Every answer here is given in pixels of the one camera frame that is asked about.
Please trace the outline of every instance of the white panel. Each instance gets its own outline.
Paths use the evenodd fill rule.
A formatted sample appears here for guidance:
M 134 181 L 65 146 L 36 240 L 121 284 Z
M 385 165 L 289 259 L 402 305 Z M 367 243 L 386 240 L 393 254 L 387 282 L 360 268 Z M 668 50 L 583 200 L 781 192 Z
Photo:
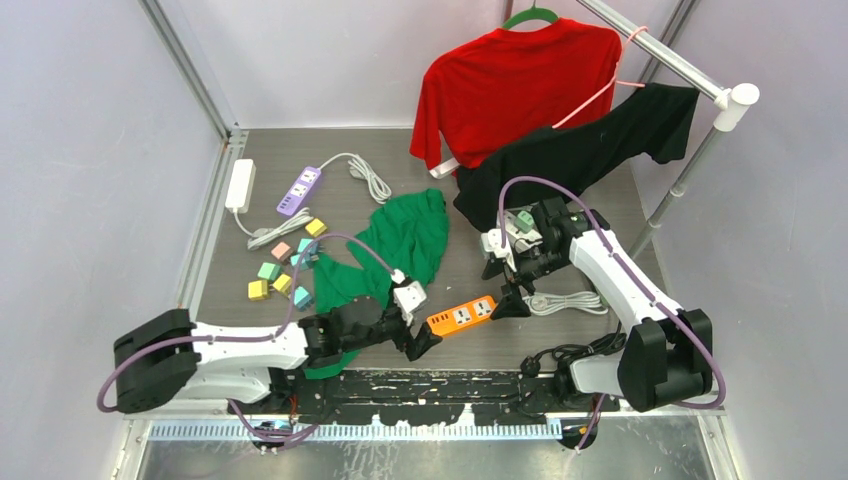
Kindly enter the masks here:
M 0 65 L 0 476 L 108 478 L 112 342 L 175 306 L 220 139 L 137 2 L 2 2 Z
M 496 28 L 503 15 L 495 0 L 178 1 L 247 128 L 410 126 L 433 60 Z M 676 1 L 610 4 L 659 35 Z M 571 0 L 539 6 L 599 22 Z M 622 77 L 638 77 L 645 59 L 634 46 Z
M 750 478 L 845 478 L 846 18 L 837 1 L 701 2 L 678 47 L 762 91 L 657 242 L 677 299 L 713 320 Z M 699 112 L 694 140 L 714 115 Z M 682 164 L 635 167 L 652 208 Z

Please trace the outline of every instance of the metal rod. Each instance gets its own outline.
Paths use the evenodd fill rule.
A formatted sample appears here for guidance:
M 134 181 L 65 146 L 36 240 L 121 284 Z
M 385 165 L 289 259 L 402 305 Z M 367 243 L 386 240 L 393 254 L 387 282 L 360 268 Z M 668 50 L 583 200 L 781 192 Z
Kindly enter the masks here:
M 675 200 L 682 197 L 686 193 L 686 186 L 688 185 L 689 177 L 695 171 L 695 169 L 700 165 L 707 151 L 715 145 L 716 139 L 721 137 L 721 132 L 716 130 L 715 127 L 711 128 L 707 133 L 707 136 L 704 137 L 704 140 L 698 145 L 698 149 L 695 150 L 695 153 L 692 155 L 692 159 L 689 160 L 689 163 L 686 164 L 686 167 L 683 168 L 683 171 L 680 172 L 680 175 L 677 177 L 677 180 L 674 181 L 674 185 L 668 190 L 663 197 L 662 201 L 657 208 L 654 210 L 654 213 L 651 214 L 650 218 L 648 218 L 648 222 L 645 224 L 645 227 L 639 232 L 639 236 L 636 237 L 636 241 L 633 242 L 633 246 L 630 247 L 630 250 L 627 252 L 630 255 L 630 258 L 636 258 L 642 250 L 645 249 L 645 246 L 648 245 L 648 242 L 654 237 L 654 234 L 657 230 L 662 226 L 662 218 L 665 216 L 665 212 L 668 210 L 668 207 L 674 203 Z
M 165 44 L 165 47 L 174 59 L 174 63 L 177 64 L 177 68 L 183 74 L 183 78 L 185 78 L 192 93 L 194 93 L 195 98 L 197 98 L 203 111 L 206 112 L 206 116 L 209 117 L 209 121 L 212 122 L 212 126 L 215 127 L 215 130 L 222 139 L 228 138 L 230 136 L 230 128 L 226 125 L 221 112 L 215 105 L 215 101 L 209 95 L 188 52 L 182 42 L 180 42 L 179 36 L 177 36 L 174 27 L 168 20 L 168 16 L 162 9 L 162 5 L 159 4 L 159 0 L 139 0 L 139 3 L 150 18 L 150 23 L 153 24 L 153 27 L 159 34 L 162 43 Z
M 577 1 L 589 11 L 600 17 L 603 21 L 607 22 L 607 24 L 616 29 L 622 35 L 629 36 L 638 28 L 633 22 L 600 0 Z M 647 33 L 643 32 L 637 35 L 636 38 L 633 39 L 633 43 L 641 47 L 642 50 L 648 52 L 648 54 L 652 57 L 659 60 L 672 72 L 689 82 L 693 87 L 700 90 L 711 100 L 718 98 L 724 91 L 724 87 L 716 83 L 715 80 L 708 77 L 704 72 L 695 68 L 694 65 Z
M 677 6 L 674 7 L 674 12 L 672 12 L 668 22 L 665 24 L 665 28 L 663 28 L 662 34 L 660 34 L 658 38 L 663 45 L 666 45 L 669 48 L 674 48 L 677 38 L 680 36 L 680 33 L 683 31 L 683 27 L 686 25 L 686 21 L 689 20 L 692 12 L 695 11 L 695 7 L 697 7 L 700 2 L 701 0 L 679 0 L 677 2 Z M 639 83 L 648 83 L 652 81 L 654 77 L 657 76 L 660 65 L 660 61 L 657 60 L 656 57 L 652 56 L 651 59 L 648 60 L 648 63 L 645 64 L 642 74 L 639 75 Z
M 507 20 L 512 18 L 512 4 L 515 3 L 515 0 L 506 0 L 504 1 L 504 18 L 501 22 L 506 23 Z

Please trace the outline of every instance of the pink hanger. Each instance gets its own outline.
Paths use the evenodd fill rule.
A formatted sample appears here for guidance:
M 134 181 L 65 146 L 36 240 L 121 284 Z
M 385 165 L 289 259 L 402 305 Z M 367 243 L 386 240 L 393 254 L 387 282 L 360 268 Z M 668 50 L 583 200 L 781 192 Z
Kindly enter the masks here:
M 621 57 L 624 56 L 624 50 L 627 48 L 627 45 L 630 43 L 630 41 L 633 40 L 633 38 L 636 37 L 636 35 L 639 35 L 640 33 L 647 32 L 647 31 L 648 31 L 648 27 L 639 27 L 633 33 L 631 33 L 630 36 L 627 37 L 627 41 L 625 41 L 624 45 L 622 45 L 622 47 L 621 47 Z M 621 66 L 621 57 L 618 58 L 618 62 L 616 62 L 616 64 L 615 64 L 615 71 L 613 72 L 612 79 L 610 79 L 609 83 L 604 85 L 604 87 L 602 89 L 598 90 L 598 93 L 592 95 L 589 98 L 589 100 L 586 100 L 585 102 L 583 102 L 583 105 L 580 105 L 573 112 L 569 113 L 567 117 L 560 120 L 559 123 L 554 125 L 554 128 L 559 128 L 563 124 L 565 124 L 565 122 L 571 120 L 575 115 L 580 113 L 581 110 L 586 108 L 587 105 L 594 102 L 595 99 L 597 99 L 598 97 L 601 96 L 601 94 L 603 94 L 604 92 L 609 90 L 609 88 L 612 87 L 613 84 L 615 84 L 615 83 L 617 83 L 619 85 L 627 85 L 629 87 L 638 87 L 638 88 L 642 88 L 642 87 L 645 86 L 644 83 L 621 82 L 621 81 L 616 80 L 616 78 L 618 77 L 618 67 Z

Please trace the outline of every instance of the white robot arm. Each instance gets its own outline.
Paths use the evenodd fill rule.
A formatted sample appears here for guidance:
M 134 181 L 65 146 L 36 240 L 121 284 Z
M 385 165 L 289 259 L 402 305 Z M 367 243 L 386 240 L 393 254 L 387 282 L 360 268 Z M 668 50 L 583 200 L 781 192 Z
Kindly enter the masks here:
M 281 380 L 275 373 L 299 367 L 321 368 L 339 362 L 346 352 L 393 341 L 415 360 L 441 341 L 422 325 L 413 337 L 413 313 L 427 300 L 417 281 L 395 270 L 392 303 L 383 308 L 370 296 L 323 314 L 279 327 L 220 327 L 192 323 L 187 310 L 174 309 L 115 341 L 115 365 L 138 352 L 167 342 L 190 341 L 138 358 L 116 378 L 122 413 L 160 407 L 172 399 L 232 399 L 253 404 L 268 396 Z
M 586 212 L 569 212 L 559 197 L 538 203 L 531 213 L 542 240 L 523 253 L 517 253 L 510 242 L 501 246 L 499 228 L 481 235 L 488 260 L 483 278 L 503 273 L 507 280 L 492 319 L 529 316 L 519 287 L 534 293 L 534 280 L 574 265 L 609 303 L 627 336 L 624 348 L 616 353 L 590 352 L 558 365 L 555 385 L 560 386 L 561 395 L 606 393 L 624 397 L 637 410 L 646 411 L 709 392 L 712 372 L 705 359 L 658 306 L 676 312 L 711 351 L 709 318 L 700 310 L 684 311 L 657 288 L 597 212 L 592 213 L 603 237 L 592 228 Z M 509 231 L 511 218 L 506 219 Z M 508 237 L 514 241 L 514 235 Z

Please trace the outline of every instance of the black cable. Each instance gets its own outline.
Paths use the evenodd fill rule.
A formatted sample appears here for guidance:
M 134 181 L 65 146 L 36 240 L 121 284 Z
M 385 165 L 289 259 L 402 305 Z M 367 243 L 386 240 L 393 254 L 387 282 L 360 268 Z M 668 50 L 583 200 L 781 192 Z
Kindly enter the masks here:
M 533 356 L 525 358 L 524 361 L 521 362 L 521 373 L 529 377 L 537 376 L 542 369 L 542 357 L 548 354 L 551 355 L 551 358 L 553 358 L 554 362 L 557 364 L 557 368 L 559 368 L 560 363 L 563 361 L 571 363 L 577 359 L 590 357 L 592 355 L 609 355 L 616 353 L 624 348 L 624 342 L 627 337 L 621 333 L 621 329 L 621 322 L 618 322 L 614 333 L 608 333 L 603 337 L 590 342 L 589 345 L 566 343 L 554 348 L 546 348 Z

